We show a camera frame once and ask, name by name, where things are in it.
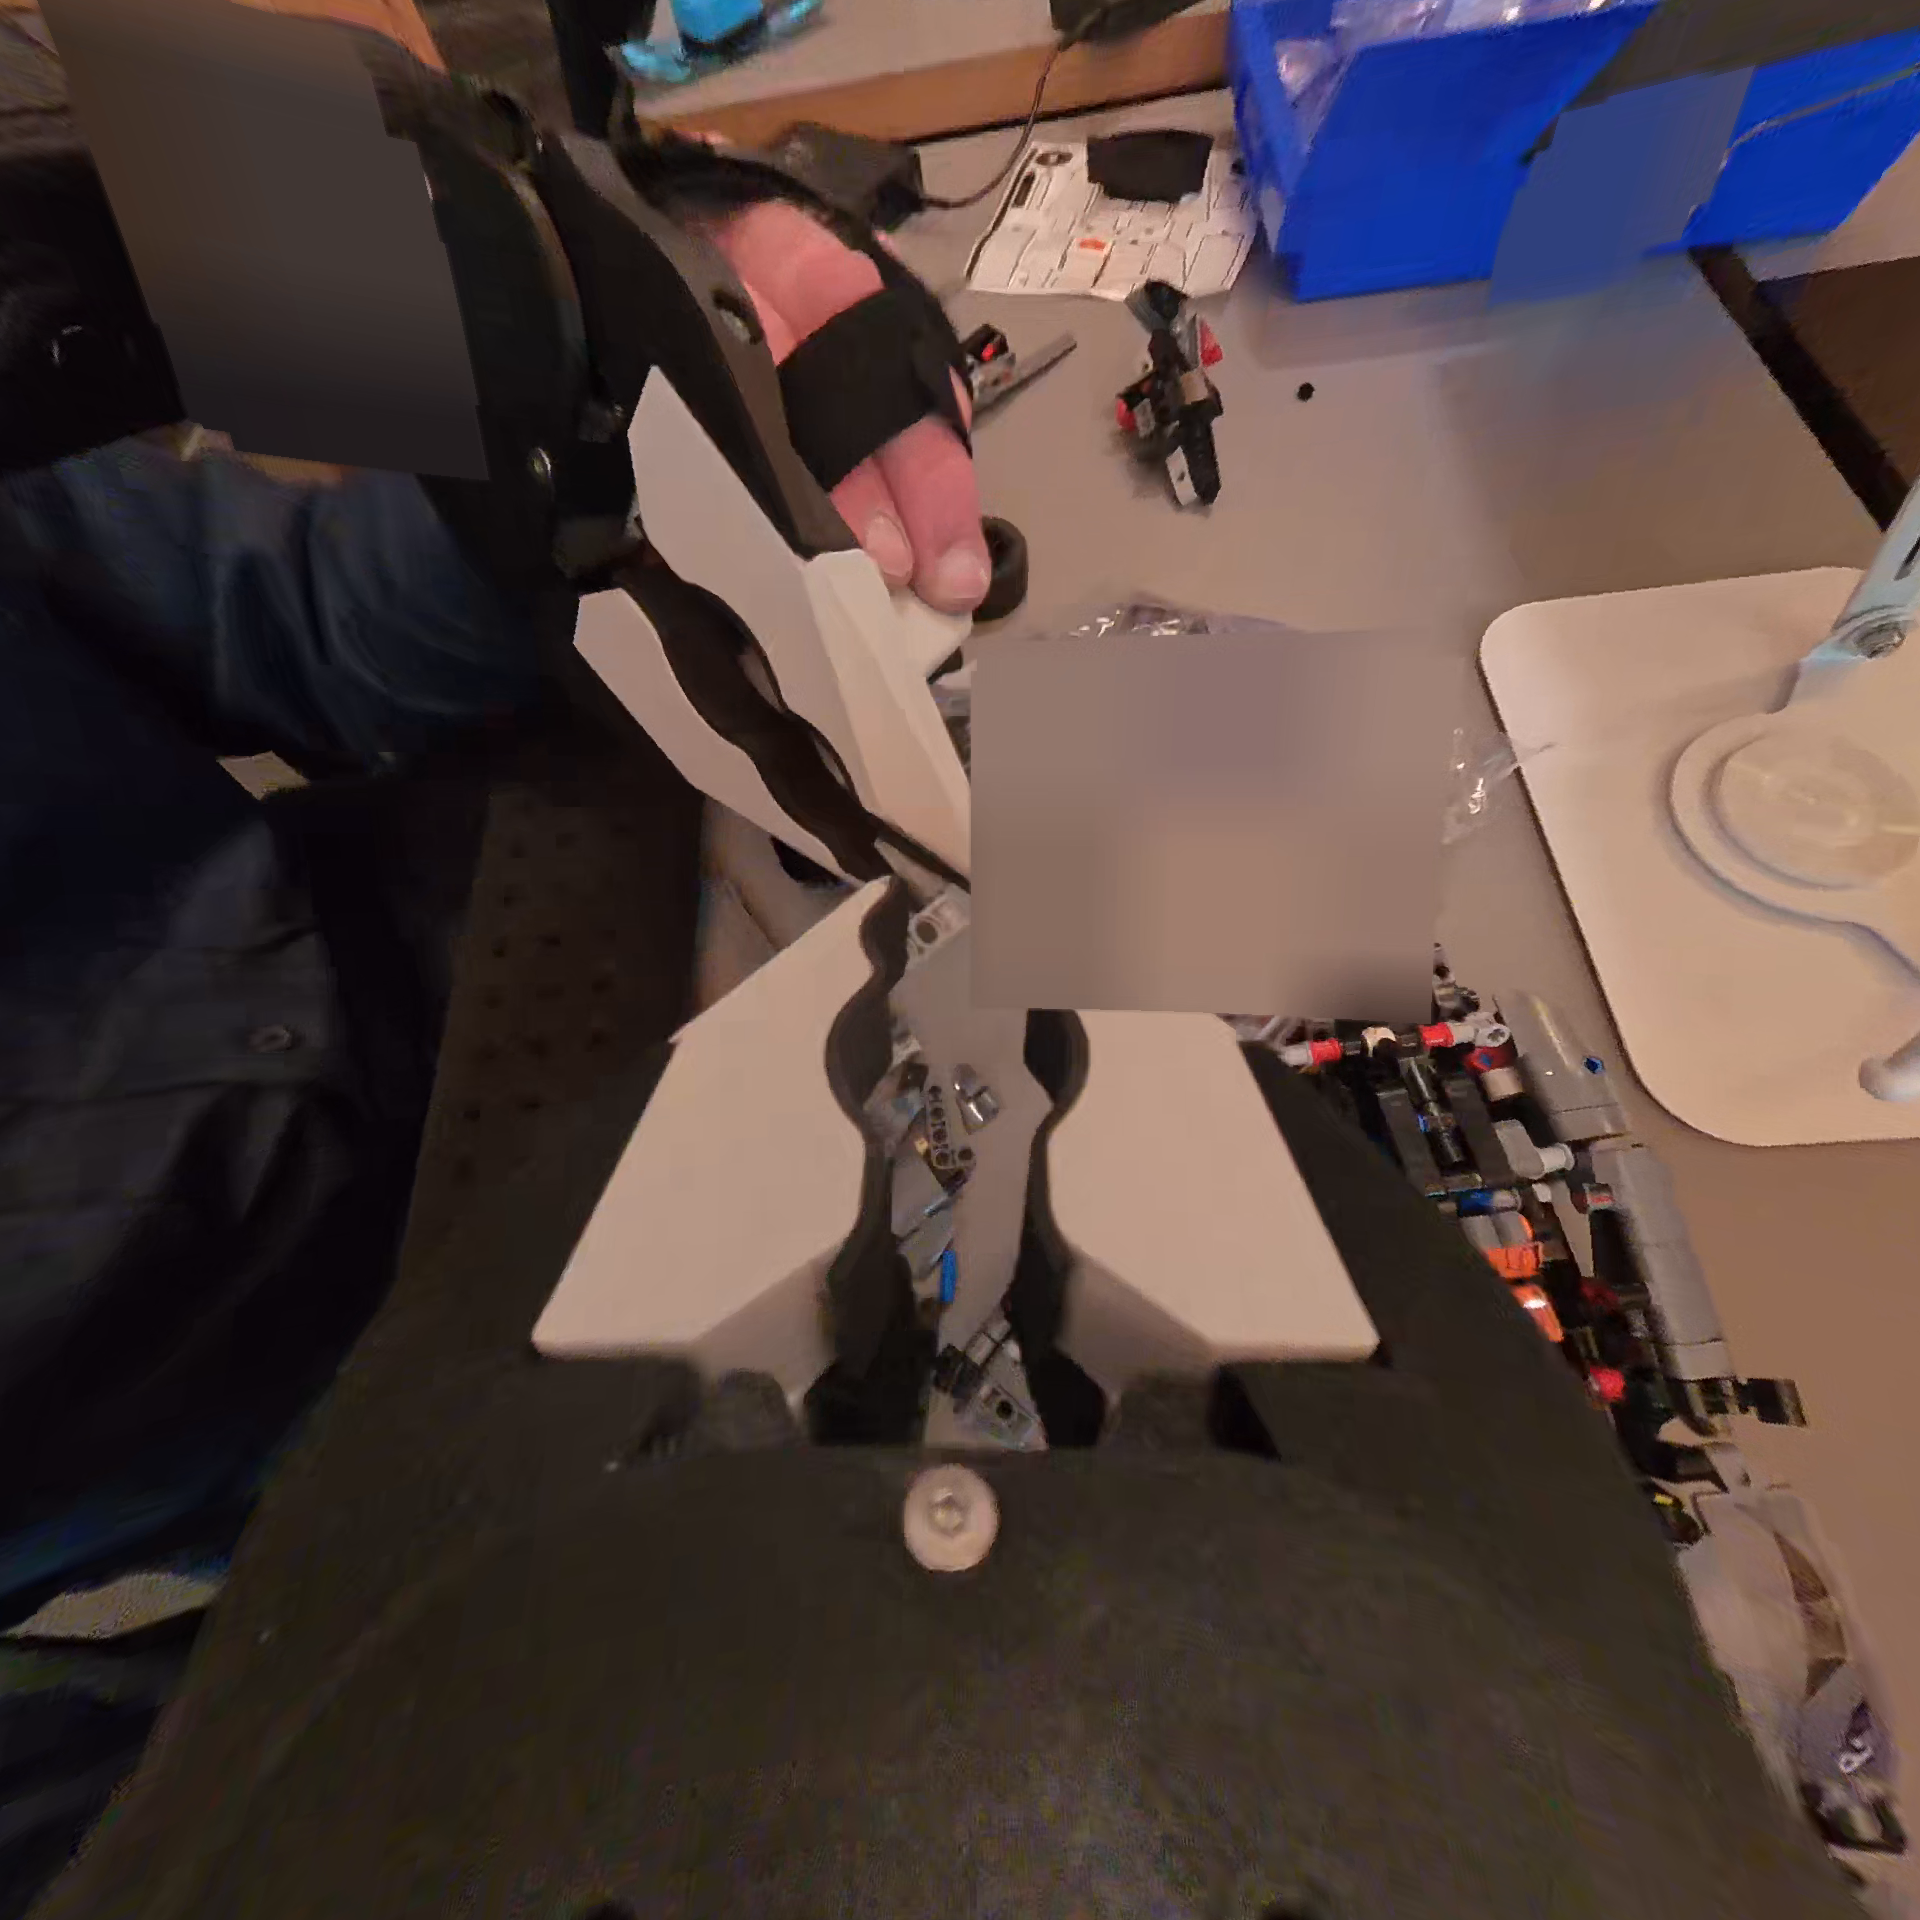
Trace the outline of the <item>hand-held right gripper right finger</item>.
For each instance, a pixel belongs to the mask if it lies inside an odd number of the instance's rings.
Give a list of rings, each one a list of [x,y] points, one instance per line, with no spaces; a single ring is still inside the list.
[[[1380,1338],[1259,1075],[1211,1015],[1030,1014],[1046,1108],[1019,1231],[1019,1360],[1043,1419]]]

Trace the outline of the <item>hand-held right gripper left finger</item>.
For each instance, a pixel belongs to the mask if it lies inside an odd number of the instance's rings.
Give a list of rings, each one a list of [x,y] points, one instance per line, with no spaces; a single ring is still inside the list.
[[[893,1154],[869,1107],[893,1058],[913,897],[873,880],[667,1044],[533,1343],[707,1382],[875,1377],[913,1332]]]

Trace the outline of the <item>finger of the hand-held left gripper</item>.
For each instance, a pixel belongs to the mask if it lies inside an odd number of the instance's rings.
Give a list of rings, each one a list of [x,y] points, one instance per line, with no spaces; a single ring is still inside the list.
[[[707,801],[841,880],[884,880],[865,809],[802,750],[802,729],[750,687],[725,641],[662,632],[627,593],[582,600],[573,647]]]
[[[649,610],[666,634],[726,642],[750,687],[802,729],[802,750],[857,803],[892,855],[972,879],[972,790],[933,681],[972,639],[893,593],[859,548],[804,559],[778,531],[670,375],[645,377],[629,431],[638,528],[662,563],[659,593],[695,607]]]

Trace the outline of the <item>lego car chassis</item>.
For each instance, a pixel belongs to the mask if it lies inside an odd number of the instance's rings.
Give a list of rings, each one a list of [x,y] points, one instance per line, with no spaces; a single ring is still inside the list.
[[[1605,1058],[1533,992],[1479,992],[1430,955],[1418,1025],[1227,1015],[1450,1216],[1611,1426],[1675,1546],[1767,1513],[1741,1419],[1802,1426],[1791,1382],[1747,1377],[1669,1166]]]

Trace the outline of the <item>small black lego assembly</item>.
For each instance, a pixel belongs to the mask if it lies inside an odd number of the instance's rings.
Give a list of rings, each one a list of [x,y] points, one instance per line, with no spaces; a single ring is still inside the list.
[[[1115,398],[1121,432],[1169,482],[1180,507],[1211,507],[1221,492],[1217,422],[1223,416],[1217,334],[1163,279],[1141,281],[1124,305],[1145,331],[1145,361]]]

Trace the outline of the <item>plastic bag of lego parts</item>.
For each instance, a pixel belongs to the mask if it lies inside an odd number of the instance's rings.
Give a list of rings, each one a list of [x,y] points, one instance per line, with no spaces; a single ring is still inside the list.
[[[1173,603],[1148,593],[1105,593],[1073,609],[1055,609],[1034,634],[1073,641],[1188,641],[1188,639],[1274,639],[1274,641],[1406,641],[1399,628],[1314,628],[1271,615]],[[1516,740],[1498,726],[1460,723],[1446,745],[1446,803],[1439,848],[1453,852],[1486,827],[1518,809],[1521,774],[1551,752],[1549,740]]]

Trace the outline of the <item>lego sticker sheet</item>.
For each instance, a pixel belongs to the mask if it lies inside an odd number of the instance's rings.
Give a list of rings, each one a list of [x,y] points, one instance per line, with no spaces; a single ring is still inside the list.
[[[1151,129],[1030,142],[967,262],[967,289],[1117,302],[1142,281],[1223,298],[1258,240],[1230,135]]]

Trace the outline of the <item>person's left hand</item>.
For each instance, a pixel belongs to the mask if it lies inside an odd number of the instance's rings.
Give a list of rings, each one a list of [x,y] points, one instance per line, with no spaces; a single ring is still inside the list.
[[[839,314],[875,298],[881,270],[804,210],[756,203],[708,226],[751,298],[766,343],[787,361]],[[833,503],[887,585],[969,615],[993,584],[972,456],[938,416],[884,442],[834,489]]]

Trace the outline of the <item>small blue pad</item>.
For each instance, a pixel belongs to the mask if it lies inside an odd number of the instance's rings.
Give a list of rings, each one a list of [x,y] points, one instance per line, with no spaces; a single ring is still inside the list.
[[[804,32],[823,3],[670,3],[641,4],[607,49],[615,72],[641,84],[683,87],[746,64]]]

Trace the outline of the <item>white book stand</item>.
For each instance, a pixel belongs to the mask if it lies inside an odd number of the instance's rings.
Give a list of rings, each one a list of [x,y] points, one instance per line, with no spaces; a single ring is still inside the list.
[[[1917,492],[1873,563],[1526,603],[1479,672],[1622,1054],[1731,1146],[1917,1134]]]

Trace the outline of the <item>person's dark blue jacket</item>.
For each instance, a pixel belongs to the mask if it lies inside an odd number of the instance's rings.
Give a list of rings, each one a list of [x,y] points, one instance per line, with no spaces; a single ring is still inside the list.
[[[458,906],[412,775],[534,687],[407,473],[4,478],[4,1625],[228,1552],[382,1296]]]

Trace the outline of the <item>blue plastic bin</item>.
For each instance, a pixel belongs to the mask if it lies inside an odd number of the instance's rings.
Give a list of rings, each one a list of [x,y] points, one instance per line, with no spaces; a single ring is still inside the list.
[[[1306,302],[1820,235],[1916,142],[1916,4],[1231,4],[1259,226]]]

